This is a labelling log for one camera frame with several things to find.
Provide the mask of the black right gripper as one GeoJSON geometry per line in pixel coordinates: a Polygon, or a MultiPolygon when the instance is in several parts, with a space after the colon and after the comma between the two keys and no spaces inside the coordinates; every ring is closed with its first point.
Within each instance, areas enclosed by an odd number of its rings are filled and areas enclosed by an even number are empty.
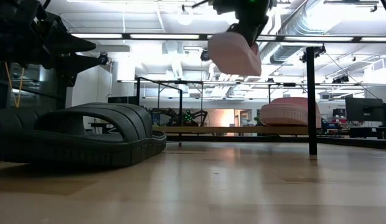
{"type": "Polygon", "coordinates": [[[217,14],[234,12],[239,19],[227,32],[242,35],[249,47],[257,40],[268,22],[267,12],[273,7],[272,0],[213,0],[211,5],[217,14]]]}

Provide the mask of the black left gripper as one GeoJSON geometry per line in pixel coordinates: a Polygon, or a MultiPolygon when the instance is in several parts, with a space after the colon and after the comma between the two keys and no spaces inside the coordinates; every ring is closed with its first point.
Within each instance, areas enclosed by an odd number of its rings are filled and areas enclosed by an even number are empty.
{"type": "Polygon", "coordinates": [[[0,62],[54,69],[64,85],[74,86],[77,76],[67,70],[86,70],[101,59],[74,55],[94,50],[96,44],[69,34],[61,18],[46,11],[49,4],[0,0],[0,62]]]}

